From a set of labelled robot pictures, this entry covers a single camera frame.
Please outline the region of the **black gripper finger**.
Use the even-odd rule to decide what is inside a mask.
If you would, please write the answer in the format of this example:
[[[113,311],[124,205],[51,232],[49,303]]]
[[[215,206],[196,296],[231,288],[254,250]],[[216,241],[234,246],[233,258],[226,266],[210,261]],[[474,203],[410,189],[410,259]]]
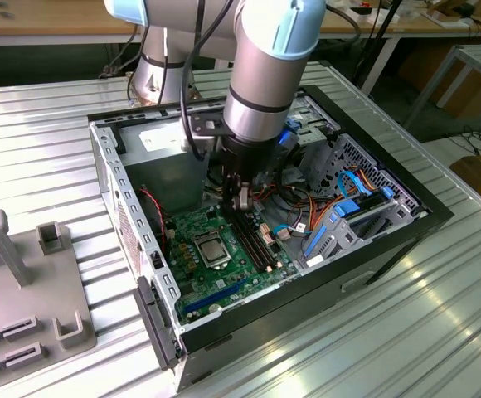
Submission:
[[[250,179],[240,178],[238,191],[238,208],[240,211],[249,211],[254,206],[254,189]]]
[[[236,173],[228,173],[225,176],[225,204],[232,210],[238,208],[237,202],[241,190],[241,180]]]

